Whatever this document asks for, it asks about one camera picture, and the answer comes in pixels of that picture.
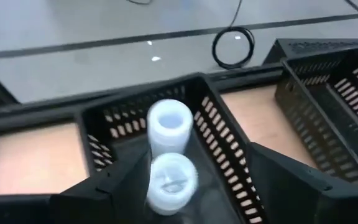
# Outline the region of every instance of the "slotted basket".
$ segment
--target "slotted basket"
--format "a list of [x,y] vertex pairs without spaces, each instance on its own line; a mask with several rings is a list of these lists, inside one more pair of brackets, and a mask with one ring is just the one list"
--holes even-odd
[[358,49],[282,61],[276,100],[320,170],[358,185]]
[[[203,74],[97,101],[82,111],[79,124],[90,174],[114,163],[121,153],[149,147],[147,112],[156,101],[165,98],[186,104],[195,121],[185,155],[197,168],[199,188],[190,204],[179,212],[179,219],[216,224],[223,220],[267,223],[244,157],[248,140]],[[153,223],[158,218],[149,219]]]

